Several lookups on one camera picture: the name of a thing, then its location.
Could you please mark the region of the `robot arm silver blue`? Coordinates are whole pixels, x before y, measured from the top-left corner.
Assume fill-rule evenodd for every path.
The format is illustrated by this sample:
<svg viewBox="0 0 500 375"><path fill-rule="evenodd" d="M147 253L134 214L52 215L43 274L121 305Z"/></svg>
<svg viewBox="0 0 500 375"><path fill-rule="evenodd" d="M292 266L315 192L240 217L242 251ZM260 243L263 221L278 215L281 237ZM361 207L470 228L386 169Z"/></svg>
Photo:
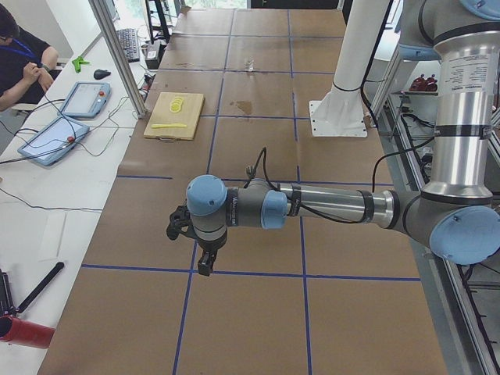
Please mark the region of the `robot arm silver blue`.
<svg viewBox="0 0 500 375"><path fill-rule="evenodd" d="M441 63L429 181L418 192L377 192L254 176L243 187L227 187L213 175L196 177L187 186L186 202L171 215L167 234L197 241L201 275L213 271L229 227L279 229L293 216L374 223L459 265L480 263L498 251L499 215L484 171L499 64L499 4L407 1L401 26L405 59Z"/></svg>

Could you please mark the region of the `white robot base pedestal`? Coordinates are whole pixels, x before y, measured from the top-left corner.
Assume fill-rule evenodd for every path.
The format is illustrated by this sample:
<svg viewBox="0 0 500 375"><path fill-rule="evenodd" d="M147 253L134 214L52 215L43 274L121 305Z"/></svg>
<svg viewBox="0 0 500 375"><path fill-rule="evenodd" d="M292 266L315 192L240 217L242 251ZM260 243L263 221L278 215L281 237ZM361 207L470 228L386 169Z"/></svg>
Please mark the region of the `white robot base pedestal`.
<svg viewBox="0 0 500 375"><path fill-rule="evenodd" d="M355 0L352 3L331 90L322 100L309 103L314 137L367 136L363 81L391 7L389 0Z"/></svg>

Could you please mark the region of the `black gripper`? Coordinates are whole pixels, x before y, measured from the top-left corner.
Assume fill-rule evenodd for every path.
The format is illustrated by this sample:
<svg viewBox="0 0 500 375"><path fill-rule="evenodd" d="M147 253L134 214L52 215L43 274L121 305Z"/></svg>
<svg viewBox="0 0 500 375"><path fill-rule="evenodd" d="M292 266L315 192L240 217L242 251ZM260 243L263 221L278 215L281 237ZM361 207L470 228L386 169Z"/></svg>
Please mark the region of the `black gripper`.
<svg viewBox="0 0 500 375"><path fill-rule="evenodd" d="M202 249L202 255L198 260L198 273L202 276L209 277L213 271L213 264L216 261L219 242L200 240L198 245Z"/></svg>

